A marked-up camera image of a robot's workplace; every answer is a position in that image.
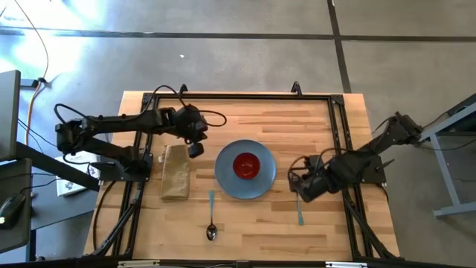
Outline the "dark grey mouse pad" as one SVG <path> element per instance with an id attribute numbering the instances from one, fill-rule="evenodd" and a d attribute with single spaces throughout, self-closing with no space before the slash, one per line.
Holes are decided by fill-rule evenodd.
<path id="1" fill-rule="evenodd" d="M 0 207 L 15 194 L 24 194 L 19 219 L 11 229 L 0 229 L 0 254 L 25 246 L 30 240 L 30 194 L 31 160 L 23 159 L 0 165 Z"/>

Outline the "spoon with teal handle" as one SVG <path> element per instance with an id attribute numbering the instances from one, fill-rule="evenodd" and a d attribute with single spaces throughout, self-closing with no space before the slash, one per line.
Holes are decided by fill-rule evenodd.
<path id="1" fill-rule="evenodd" d="M 213 223 L 213 204 L 214 204 L 214 190 L 209 191 L 209 202 L 210 202 L 210 224 L 206 228 L 207 239 L 213 241 L 216 239 L 218 228 Z"/>

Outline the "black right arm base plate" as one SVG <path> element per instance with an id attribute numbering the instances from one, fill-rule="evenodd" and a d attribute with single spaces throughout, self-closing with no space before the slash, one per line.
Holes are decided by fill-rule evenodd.
<path id="1" fill-rule="evenodd" d="M 380 156 L 374 157 L 363 170 L 361 181 L 367 184 L 386 183 L 384 165 Z"/>

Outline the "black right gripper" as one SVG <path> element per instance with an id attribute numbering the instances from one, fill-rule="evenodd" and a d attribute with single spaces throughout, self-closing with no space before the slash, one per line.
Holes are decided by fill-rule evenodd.
<path id="1" fill-rule="evenodd" d="M 289 190 L 311 202 L 329 190 L 321 155 L 300 156 L 289 167 Z"/>

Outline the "black aluminium table frame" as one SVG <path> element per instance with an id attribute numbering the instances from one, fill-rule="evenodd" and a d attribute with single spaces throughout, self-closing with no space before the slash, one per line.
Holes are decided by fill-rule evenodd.
<path id="1" fill-rule="evenodd" d="M 231 261 L 349 261 L 354 252 L 375 256 L 357 224 L 350 222 L 340 194 L 301 202 L 304 225 L 298 225 L 296 196 L 286 172 L 299 156 L 339 147 L 357 148 L 370 138 L 364 98 L 360 94 L 187 92 L 183 100 L 206 111 L 212 123 L 204 153 L 190 163 L 190 196 L 164 202 L 159 195 L 161 166 L 155 163 L 138 212 L 135 240 L 123 233 L 118 252 L 132 260 L 177 260 L 185 264 Z M 219 151 L 239 139 L 270 149 L 277 175 L 271 189 L 253 200 L 227 195 L 214 176 Z M 210 241 L 209 191 L 214 190 Z"/>

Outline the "grey computer monitor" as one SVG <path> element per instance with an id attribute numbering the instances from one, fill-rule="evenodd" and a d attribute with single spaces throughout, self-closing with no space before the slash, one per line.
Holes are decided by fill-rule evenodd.
<path id="1" fill-rule="evenodd" d="M 20 78 L 19 70 L 0 73 L 0 162 L 16 155 Z"/>

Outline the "folded tan cloth napkin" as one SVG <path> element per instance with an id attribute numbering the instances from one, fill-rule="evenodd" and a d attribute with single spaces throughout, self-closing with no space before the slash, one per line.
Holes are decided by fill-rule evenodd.
<path id="1" fill-rule="evenodd" d="M 190 158 L 186 145 L 167 145 L 161 157 L 160 196 L 165 202 L 190 196 Z"/>

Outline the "blue round plate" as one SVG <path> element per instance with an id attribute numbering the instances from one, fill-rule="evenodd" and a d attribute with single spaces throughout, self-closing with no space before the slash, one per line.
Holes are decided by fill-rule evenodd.
<path id="1" fill-rule="evenodd" d="M 260 172 L 253 179 L 240 179 L 233 169 L 234 159 L 241 153 L 253 153 L 260 160 Z M 277 164 L 271 151 L 252 140 L 237 140 L 226 145 L 215 161 L 214 176 L 222 190 L 231 197 L 251 200 L 271 189 L 277 175 Z"/>

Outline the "black computer mouse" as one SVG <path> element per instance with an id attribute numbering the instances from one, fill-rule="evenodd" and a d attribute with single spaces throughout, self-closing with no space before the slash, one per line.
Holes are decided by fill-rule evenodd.
<path id="1" fill-rule="evenodd" d="M 15 194 L 8 197 L 0 207 L 0 229 L 11 229 L 19 219 L 26 197 Z"/>

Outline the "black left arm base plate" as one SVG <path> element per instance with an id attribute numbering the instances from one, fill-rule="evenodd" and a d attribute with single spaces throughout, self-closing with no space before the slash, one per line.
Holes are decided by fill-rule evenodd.
<path id="1" fill-rule="evenodd" d="M 99 180 L 104 182 L 145 182 L 152 171 L 153 154 L 142 153 L 131 162 L 121 162 L 102 156 L 101 162 L 93 162 L 91 166 L 99 170 Z"/>

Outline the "red bowl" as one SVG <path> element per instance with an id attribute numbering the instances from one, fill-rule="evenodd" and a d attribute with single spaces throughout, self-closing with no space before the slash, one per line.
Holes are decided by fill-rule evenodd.
<path id="1" fill-rule="evenodd" d="M 234 159 L 233 169 L 240 179 L 253 179 L 260 172 L 260 160 L 253 153 L 241 153 Z"/>

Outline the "silver frame bracket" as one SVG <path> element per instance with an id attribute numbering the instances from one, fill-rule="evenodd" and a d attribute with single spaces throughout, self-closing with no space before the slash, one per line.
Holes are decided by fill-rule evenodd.
<path id="1" fill-rule="evenodd" d="M 341 262 L 341 261 L 326 261 L 326 268 L 368 268 L 366 263 L 359 262 Z"/>
<path id="2" fill-rule="evenodd" d="M 155 260 L 119 261 L 118 268 L 158 268 L 160 262 Z"/>

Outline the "grey metal side table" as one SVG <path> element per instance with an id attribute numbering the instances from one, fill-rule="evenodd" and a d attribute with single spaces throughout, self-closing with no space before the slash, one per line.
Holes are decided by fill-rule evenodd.
<path id="1" fill-rule="evenodd" d="M 476 213 L 476 197 L 463 198 L 464 185 L 476 190 L 476 93 L 425 124 L 418 146 L 436 156 L 451 200 L 449 205 L 434 209 L 434 217 Z"/>

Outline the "fork with teal handle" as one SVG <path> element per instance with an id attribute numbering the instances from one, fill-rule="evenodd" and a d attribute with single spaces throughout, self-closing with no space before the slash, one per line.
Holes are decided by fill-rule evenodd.
<path id="1" fill-rule="evenodd" d="M 303 214 L 302 214 L 302 207 L 300 204 L 300 197 L 299 194 L 296 193 L 296 204 L 297 204 L 297 220 L 298 220 L 298 225 L 303 226 L 304 225 L 304 220 L 303 220 Z"/>

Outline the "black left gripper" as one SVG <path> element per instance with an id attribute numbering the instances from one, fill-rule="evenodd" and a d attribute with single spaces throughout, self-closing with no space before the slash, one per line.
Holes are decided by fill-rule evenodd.
<path id="1" fill-rule="evenodd" d="M 173 116 L 175 125 L 175 135 L 183 138 L 188 144 L 188 155 L 194 159 L 203 154 L 204 146 L 202 140 L 207 139 L 206 132 L 208 125 L 200 111 L 193 105 L 182 107 Z"/>

